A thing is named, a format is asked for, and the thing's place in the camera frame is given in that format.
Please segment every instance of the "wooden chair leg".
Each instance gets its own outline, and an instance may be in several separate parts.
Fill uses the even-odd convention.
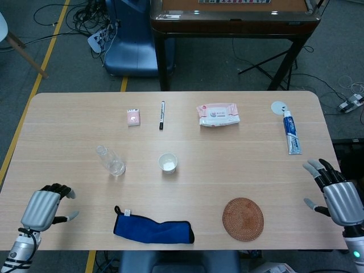
[[[18,43],[12,39],[11,36],[7,35],[5,40],[16,50],[19,52],[20,55],[23,56],[24,59],[26,59],[28,61],[28,63],[30,63],[35,70],[37,70],[42,76],[43,78],[48,78],[48,75],[45,73],[44,70],[41,69],[41,67],[33,61],[33,59],[21,48],[20,45],[18,45]]]
[[[14,40],[21,48],[25,48],[26,45],[18,38],[16,37],[12,32],[8,32],[7,35]]]

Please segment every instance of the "pink small box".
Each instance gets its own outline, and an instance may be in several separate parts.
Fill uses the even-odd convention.
[[[139,109],[130,109],[127,111],[127,125],[128,126],[140,125]]]

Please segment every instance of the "wooden table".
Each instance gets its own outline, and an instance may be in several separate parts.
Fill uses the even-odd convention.
[[[292,42],[268,90],[277,90],[302,47],[319,25],[315,0],[200,4],[198,0],[152,0],[159,81],[169,90],[165,40],[180,37],[288,39]]]
[[[166,101],[164,130],[160,102]],[[303,155],[288,155],[280,100],[295,117]],[[238,125],[200,127],[196,106],[235,102]],[[127,127],[127,109],[139,108],[141,125]],[[123,176],[108,175],[95,148],[104,144],[126,162]],[[177,155],[174,175],[163,175],[158,157]],[[336,158],[317,97],[310,92],[148,92],[38,94],[30,108],[0,194],[0,250],[13,245],[32,193],[46,184],[72,187],[57,215],[79,210],[70,223],[42,233],[42,250],[343,249],[341,228],[306,207],[324,200],[302,164]],[[222,225],[233,198],[262,209],[264,231],[236,241]],[[163,221],[190,221],[193,245],[148,245],[113,234],[114,206]]]

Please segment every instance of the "small white paper cup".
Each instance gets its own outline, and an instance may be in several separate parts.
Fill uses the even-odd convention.
[[[164,173],[171,174],[176,171],[177,168],[177,156],[172,154],[171,152],[168,152],[166,154],[163,154],[158,159],[158,165],[162,169]]]

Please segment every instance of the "yellow floor line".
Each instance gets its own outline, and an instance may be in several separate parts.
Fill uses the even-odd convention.
[[[89,256],[87,258],[86,270],[85,273],[92,273],[93,272],[93,264],[96,258],[96,250],[90,250]]]
[[[70,0],[65,0],[64,4],[68,5],[69,1]],[[67,6],[63,6],[62,12],[61,12],[61,14],[59,16],[58,24],[57,24],[57,26],[55,28],[54,33],[53,33],[54,35],[57,35],[59,33],[60,29],[61,29],[61,25],[62,25],[64,16],[66,14],[66,10],[67,10]],[[51,42],[50,42],[49,46],[48,46],[47,53],[45,54],[45,57],[44,57],[44,60],[43,60],[42,66],[41,66],[41,68],[43,70],[45,70],[46,67],[47,67],[49,58],[51,57],[53,47],[55,46],[55,43],[56,43],[56,39],[57,39],[57,37],[53,37],[51,39]],[[25,115],[27,114],[29,103],[30,103],[31,99],[35,96],[36,92],[38,91],[38,88],[39,88],[39,85],[40,85],[41,81],[42,81],[42,76],[41,76],[41,74],[38,74],[38,76],[37,76],[37,78],[35,80],[35,83],[33,85],[32,91],[31,91],[31,93],[29,95],[29,99],[28,99],[27,104],[25,106],[22,117],[20,118],[20,121],[18,123],[18,127],[16,128],[15,134],[13,136],[13,139],[12,139],[11,143],[10,143],[10,147],[7,150],[4,162],[2,163],[2,166],[1,166],[1,169],[0,169],[0,186],[1,186],[2,182],[3,182],[3,180],[4,180],[6,170],[7,170],[8,166],[9,166],[9,163],[10,163],[11,157],[13,155],[16,143],[18,141],[20,130],[21,130],[22,126],[23,126],[24,118],[25,118]]]
[[[126,92],[127,79],[127,77],[123,77],[123,80],[121,81],[120,92]]]

